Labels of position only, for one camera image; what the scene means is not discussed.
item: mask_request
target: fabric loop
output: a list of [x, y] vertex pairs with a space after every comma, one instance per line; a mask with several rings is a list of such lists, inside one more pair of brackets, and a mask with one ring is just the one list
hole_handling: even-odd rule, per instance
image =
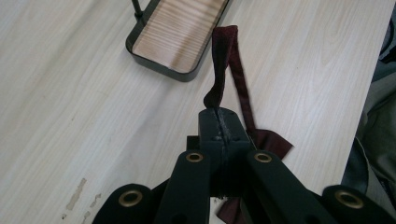
[[[245, 80], [238, 48], [237, 26], [216, 27], [212, 34], [212, 57], [215, 70], [215, 83], [204, 98], [206, 108], [219, 108], [224, 92], [225, 71], [230, 66], [233, 82], [238, 92], [247, 134], [258, 149], [268, 150], [283, 158], [292, 144], [279, 134], [256, 128], [250, 105], [248, 87]], [[239, 209], [240, 199], [228, 200], [218, 212], [218, 217], [227, 224], [245, 223]]]

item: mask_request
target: metal grommet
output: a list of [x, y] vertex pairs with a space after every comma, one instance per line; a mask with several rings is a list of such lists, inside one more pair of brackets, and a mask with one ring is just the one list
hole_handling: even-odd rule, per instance
[[186, 159], [190, 162], [198, 162], [204, 159], [201, 153], [192, 152], [186, 156]]
[[364, 203], [360, 198], [344, 190], [336, 191], [335, 198], [338, 200], [338, 202], [350, 208], [360, 209], [364, 206]]
[[269, 155], [262, 153], [262, 152], [256, 153], [256, 155], [254, 155], [254, 159], [256, 159], [256, 161], [259, 161], [259, 162], [272, 161], [272, 157], [270, 157]]
[[143, 199], [143, 194], [139, 190], [128, 190], [121, 194], [119, 198], [120, 205], [124, 207], [132, 207], [140, 203]]

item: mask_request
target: light wood surface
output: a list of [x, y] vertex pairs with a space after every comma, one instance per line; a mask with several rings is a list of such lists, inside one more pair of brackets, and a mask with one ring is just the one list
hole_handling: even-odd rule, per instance
[[[233, 1], [225, 17], [257, 126], [295, 145], [284, 162], [314, 192], [341, 180], [393, 5]], [[180, 83], [136, 64], [134, 23], [129, 1], [1, 2], [0, 223], [91, 223], [114, 189], [169, 177], [213, 66]], [[230, 78], [222, 106], [240, 115]]]
[[133, 53], [179, 73], [198, 64], [227, 0], [162, 0]]

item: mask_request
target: gray fabric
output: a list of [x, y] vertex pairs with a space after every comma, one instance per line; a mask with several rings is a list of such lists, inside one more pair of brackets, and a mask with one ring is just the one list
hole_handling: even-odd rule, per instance
[[[393, 20], [393, 22], [396, 22], [396, 5], [393, 7], [392, 16], [390, 18]], [[396, 35], [390, 36], [390, 26], [388, 27], [387, 33], [385, 34], [384, 43], [382, 44], [381, 49], [383, 49], [389, 41], [389, 47], [385, 49], [381, 55], [379, 55], [379, 60], [382, 60], [385, 56], [387, 56], [389, 54], [389, 50], [396, 46]]]
[[373, 82], [396, 72], [396, 63], [382, 63], [378, 61], [375, 67]]
[[388, 194], [382, 188], [375, 172], [371, 168], [359, 139], [355, 138], [353, 145], [342, 185], [365, 194], [396, 219], [396, 211], [390, 202]]
[[[396, 73], [372, 83], [356, 137], [370, 164], [366, 195], [396, 218]], [[389, 195], [377, 176], [389, 183]]]

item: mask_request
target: wood grain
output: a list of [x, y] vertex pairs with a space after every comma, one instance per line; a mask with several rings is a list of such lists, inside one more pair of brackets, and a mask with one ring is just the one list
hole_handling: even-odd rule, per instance
[[[257, 126], [294, 144], [284, 162], [314, 192], [341, 180], [393, 5], [233, 1], [225, 17]], [[129, 1], [2, 1], [0, 223], [92, 223], [114, 189], [168, 178], [197, 134], [210, 57], [189, 83], [136, 64], [133, 14]], [[222, 106], [242, 118], [230, 78]]]
[[162, 0], [133, 53], [179, 73], [198, 64], [206, 42], [228, 0]]

